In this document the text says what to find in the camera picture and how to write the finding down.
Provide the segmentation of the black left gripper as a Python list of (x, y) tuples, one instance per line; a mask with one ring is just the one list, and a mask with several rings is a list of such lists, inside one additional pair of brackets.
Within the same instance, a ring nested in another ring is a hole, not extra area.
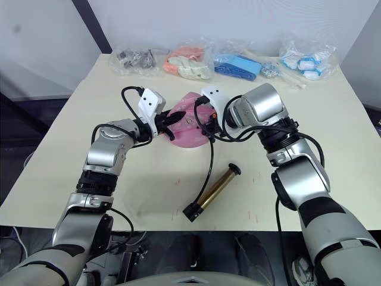
[(163, 111), (155, 116), (155, 127), (158, 135), (165, 135), (170, 141), (175, 140), (174, 133), (168, 128), (171, 123), (177, 123), (185, 116), (185, 111), (176, 111), (169, 114), (170, 110)]

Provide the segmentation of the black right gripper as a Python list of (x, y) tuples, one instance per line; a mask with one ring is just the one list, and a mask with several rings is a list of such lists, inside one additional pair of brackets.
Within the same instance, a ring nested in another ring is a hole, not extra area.
[(221, 137), (222, 129), (218, 123), (218, 116), (216, 112), (213, 112), (209, 120), (202, 125), (202, 134), (205, 136), (217, 136)]

